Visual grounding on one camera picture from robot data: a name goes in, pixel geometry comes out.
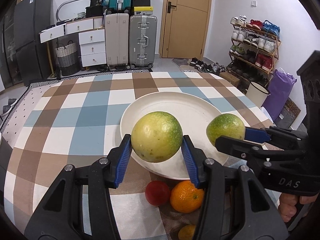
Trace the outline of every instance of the white bucket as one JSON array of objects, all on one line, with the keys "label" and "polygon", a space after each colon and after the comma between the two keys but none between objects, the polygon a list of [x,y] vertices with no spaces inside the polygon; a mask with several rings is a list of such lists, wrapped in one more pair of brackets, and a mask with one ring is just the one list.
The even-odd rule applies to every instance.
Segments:
[{"label": "white bucket", "polygon": [[249,98],[257,107],[261,107],[264,100],[266,100],[267,96],[270,95],[270,92],[262,87],[261,85],[250,82],[250,86],[248,88],[248,92],[246,94],[247,98]]}]

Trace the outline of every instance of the gray suitcase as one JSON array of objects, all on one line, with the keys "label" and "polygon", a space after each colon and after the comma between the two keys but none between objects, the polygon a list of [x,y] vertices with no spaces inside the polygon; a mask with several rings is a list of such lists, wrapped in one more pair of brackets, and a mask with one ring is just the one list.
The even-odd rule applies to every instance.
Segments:
[{"label": "gray suitcase", "polygon": [[130,68],[134,69],[136,66],[152,68],[156,51],[157,17],[131,16],[129,29]]},{"label": "gray suitcase", "polygon": [[106,15],[105,35],[108,66],[127,65],[129,61],[129,14],[116,13]]}]

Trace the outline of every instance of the human hand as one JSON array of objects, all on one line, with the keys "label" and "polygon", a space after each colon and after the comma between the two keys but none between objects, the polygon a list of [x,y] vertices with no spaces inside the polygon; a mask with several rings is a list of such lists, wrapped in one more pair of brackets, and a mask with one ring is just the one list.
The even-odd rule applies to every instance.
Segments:
[{"label": "human hand", "polygon": [[280,205],[278,206],[278,211],[284,220],[284,222],[289,222],[290,219],[296,214],[297,209],[295,205],[298,203],[298,200],[301,204],[310,204],[316,201],[319,193],[313,197],[301,196],[300,198],[295,195],[281,193],[279,201]]}]

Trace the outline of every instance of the white plate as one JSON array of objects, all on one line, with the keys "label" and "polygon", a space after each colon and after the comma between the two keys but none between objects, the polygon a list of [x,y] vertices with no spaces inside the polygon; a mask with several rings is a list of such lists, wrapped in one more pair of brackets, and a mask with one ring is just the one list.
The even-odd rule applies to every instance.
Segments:
[{"label": "white plate", "polygon": [[[193,95],[179,92],[156,92],[138,98],[124,111],[120,122],[121,138],[131,134],[136,122],[144,115],[164,111],[179,121],[183,135],[189,135],[196,148],[203,150],[207,157],[225,164],[228,155],[220,153],[212,146],[206,135],[208,124],[221,112],[207,101]],[[142,167],[169,179],[187,180],[189,175],[181,149],[169,160],[161,163],[149,163],[138,157],[134,151],[131,156]]]}]

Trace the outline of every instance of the desk leg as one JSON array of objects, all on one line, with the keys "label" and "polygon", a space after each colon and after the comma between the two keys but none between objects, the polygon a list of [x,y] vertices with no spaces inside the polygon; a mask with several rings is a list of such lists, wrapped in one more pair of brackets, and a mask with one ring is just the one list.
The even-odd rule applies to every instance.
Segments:
[{"label": "desk leg", "polygon": [[49,64],[50,64],[51,73],[52,73],[51,76],[55,77],[54,71],[53,71],[53,65],[52,65],[52,61],[51,61],[51,53],[50,53],[49,42],[47,41],[46,44],[47,44],[47,52],[48,52]]}]

